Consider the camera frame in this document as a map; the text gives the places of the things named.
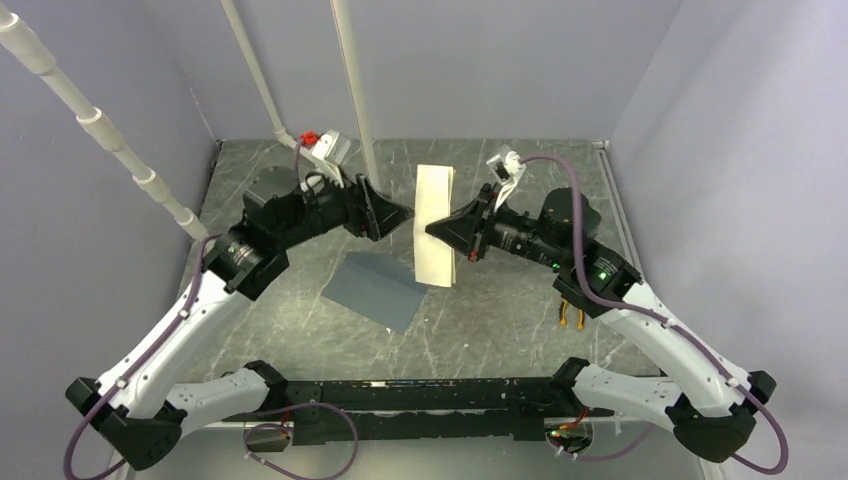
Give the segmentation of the grey envelope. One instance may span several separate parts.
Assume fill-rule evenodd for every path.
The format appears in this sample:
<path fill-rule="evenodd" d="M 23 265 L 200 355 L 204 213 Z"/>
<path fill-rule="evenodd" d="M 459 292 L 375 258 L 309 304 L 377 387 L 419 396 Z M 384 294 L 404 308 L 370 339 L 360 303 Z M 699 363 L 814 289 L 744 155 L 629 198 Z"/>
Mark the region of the grey envelope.
<path fill-rule="evenodd" d="M 400 260 L 386 253 L 349 252 L 322 296 L 389 331 L 404 334 L 428 292 Z"/>

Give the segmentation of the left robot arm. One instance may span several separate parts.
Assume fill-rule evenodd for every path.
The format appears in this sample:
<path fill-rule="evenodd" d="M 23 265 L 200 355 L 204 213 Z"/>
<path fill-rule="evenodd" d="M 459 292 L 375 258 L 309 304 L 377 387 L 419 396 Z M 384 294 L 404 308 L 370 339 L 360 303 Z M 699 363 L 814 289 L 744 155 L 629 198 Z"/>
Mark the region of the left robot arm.
<path fill-rule="evenodd" d="M 279 417 L 288 383 L 264 361 L 205 383 L 184 384 L 181 376 L 210 336 L 288 268 L 291 248 L 336 228 L 379 241 L 413 214 L 362 174 L 300 179 L 289 167 L 262 170 L 244 191 L 240 221 L 200 243 L 199 263 L 175 305 L 114 367 L 76 379 L 66 398 L 137 471 L 209 424 L 247 413 Z"/>

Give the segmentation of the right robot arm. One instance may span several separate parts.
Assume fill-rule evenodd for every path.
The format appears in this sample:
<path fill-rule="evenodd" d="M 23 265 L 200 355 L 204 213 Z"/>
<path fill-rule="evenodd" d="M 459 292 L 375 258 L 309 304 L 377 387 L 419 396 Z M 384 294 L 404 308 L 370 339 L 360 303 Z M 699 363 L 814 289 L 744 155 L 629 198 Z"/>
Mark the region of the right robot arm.
<path fill-rule="evenodd" d="M 704 460 L 722 463 L 736 457 L 753 433 L 756 414 L 773 394 L 775 380 L 705 346 L 633 265 L 593 239 L 600 216 L 586 199 L 580 207 L 580 252 L 574 247 L 570 188 L 548 193 L 539 215 L 531 217 L 497 205 L 495 188 L 486 184 L 472 202 L 427 223 L 425 231 L 472 262 L 497 248 L 553 269 L 553 287 L 565 303 L 626 337 L 668 378 L 650 381 L 571 357 L 550 380 L 557 411 L 620 412 L 671 432 Z"/>

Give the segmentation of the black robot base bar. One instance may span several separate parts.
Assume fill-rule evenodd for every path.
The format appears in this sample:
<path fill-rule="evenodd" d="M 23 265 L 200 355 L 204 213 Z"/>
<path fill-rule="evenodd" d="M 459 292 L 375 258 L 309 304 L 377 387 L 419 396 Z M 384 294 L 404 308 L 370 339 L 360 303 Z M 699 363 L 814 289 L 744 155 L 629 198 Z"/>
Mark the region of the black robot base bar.
<path fill-rule="evenodd" d="M 611 411 L 584 407 L 547 377 L 291 380 L 256 411 L 227 421 L 289 422 L 297 446 L 331 441 L 506 437 L 543 441 L 556 427 Z"/>

